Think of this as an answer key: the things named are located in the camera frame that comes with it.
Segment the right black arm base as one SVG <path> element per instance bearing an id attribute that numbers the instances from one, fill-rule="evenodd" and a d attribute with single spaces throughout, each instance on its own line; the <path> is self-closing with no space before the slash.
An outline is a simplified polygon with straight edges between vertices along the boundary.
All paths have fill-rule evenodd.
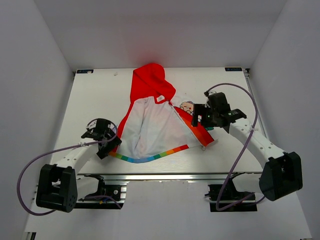
<path id="1" fill-rule="evenodd" d="M 223 208 L 233 202 L 239 201 L 244 197 L 248 196 L 250 193 L 247 191 L 237 191 L 233 183 L 233 179 L 239 175 L 243 175 L 243 172 L 236 172 L 231 175 L 226 187 L 223 190 L 223 193 L 220 198 L 219 207 Z M 218 212 L 216 209 L 216 202 L 218 199 L 219 192 L 222 187 L 222 183 L 214 183 L 208 185 L 208 193 L 204 195 L 204 198 L 209 201 L 210 211 Z M 228 209 L 223 210 L 224 212 L 257 212 L 258 207 L 256 204 L 256 197 L 253 195 L 246 200 L 238 203 L 234 206 L 231 206 Z"/>

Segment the white red cartoon jacket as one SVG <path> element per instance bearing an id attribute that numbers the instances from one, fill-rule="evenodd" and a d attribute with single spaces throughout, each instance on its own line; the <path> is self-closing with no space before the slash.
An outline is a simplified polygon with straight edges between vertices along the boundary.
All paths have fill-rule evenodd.
<path id="1" fill-rule="evenodd" d="M 133 71 L 129 101 L 117 127 L 122 142 L 111 152 L 115 158 L 141 164 L 214 142 L 210 127 L 192 126 L 195 104 L 166 80 L 160 64 Z"/>

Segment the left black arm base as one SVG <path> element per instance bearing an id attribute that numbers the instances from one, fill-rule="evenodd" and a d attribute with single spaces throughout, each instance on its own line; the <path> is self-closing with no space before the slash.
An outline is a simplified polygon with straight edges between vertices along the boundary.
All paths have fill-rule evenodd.
<path id="1" fill-rule="evenodd" d="M 107 180 L 102 175 L 79 177 L 77 183 L 76 209 L 120 210 L 126 199 L 127 183 Z"/>

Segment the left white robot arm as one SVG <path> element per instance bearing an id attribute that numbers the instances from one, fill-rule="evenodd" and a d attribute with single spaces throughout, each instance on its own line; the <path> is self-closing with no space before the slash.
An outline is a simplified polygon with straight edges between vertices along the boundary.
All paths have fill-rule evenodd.
<path id="1" fill-rule="evenodd" d="M 89 122 L 77 146 L 57 163 L 41 168 L 36 205 L 69 213 L 79 200 L 103 198 L 106 193 L 103 177 L 94 173 L 80 176 L 79 172 L 90 159 L 106 158 L 121 143 L 112 121 L 96 118 Z"/>

